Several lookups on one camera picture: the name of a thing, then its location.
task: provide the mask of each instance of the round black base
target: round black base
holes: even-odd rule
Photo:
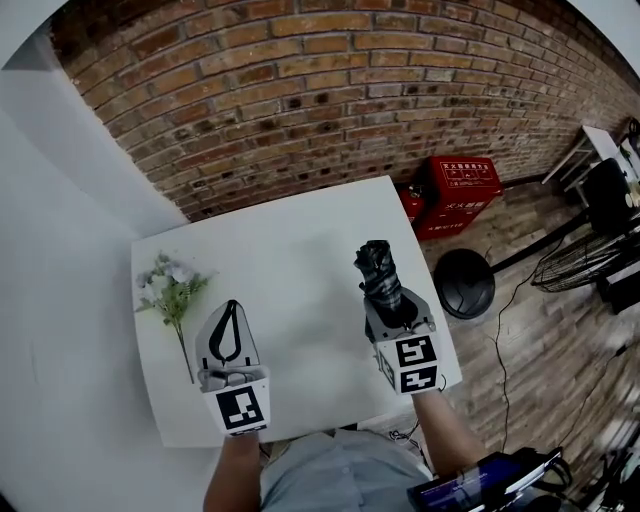
[[[484,313],[496,293],[491,267],[469,249],[450,251],[436,265],[433,282],[447,313],[469,320]]]

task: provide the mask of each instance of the white marker cube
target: white marker cube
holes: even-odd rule
[[[439,377],[437,334],[374,343],[380,371],[399,395],[434,389]]]
[[[261,430],[271,422],[268,370],[266,367],[256,368],[260,371],[252,368],[252,373],[260,373],[259,379],[202,395],[218,428],[225,435]]]

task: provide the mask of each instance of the flower stem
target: flower stem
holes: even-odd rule
[[[184,361],[187,363],[187,370],[189,370],[189,378],[191,379],[191,384],[193,384],[193,374],[191,373],[191,365],[189,364],[189,358],[187,357],[187,349],[184,346],[184,334],[182,333],[182,325],[180,322],[175,322],[173,327],[176,330],[176,334],[178,335],[178,340],[180,340],[180,346],[182,347],[182,353],[184,354]]]

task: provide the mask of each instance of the flower bouquet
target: flower bouquet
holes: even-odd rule
[[[182,347],[192,384],[193,374],[184,346],[182,318],[195,294],[204,288],[207,282],[207,278],[162,253],[156,258],[153,270],[143,272],[136,278],[136,284],[142,294],[140,298],[142,305],[136,309],[136,312],[157,309],[164,317],[164,324],[173,326]]]

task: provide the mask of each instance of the screen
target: screen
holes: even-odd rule
[[[426,510],[469,510],[483,503],[488,490],[508,485],[522,470],[522,465],[513,459],[491,458],[454,480],[436,481],[435,485],[415,489],[412,497]]]

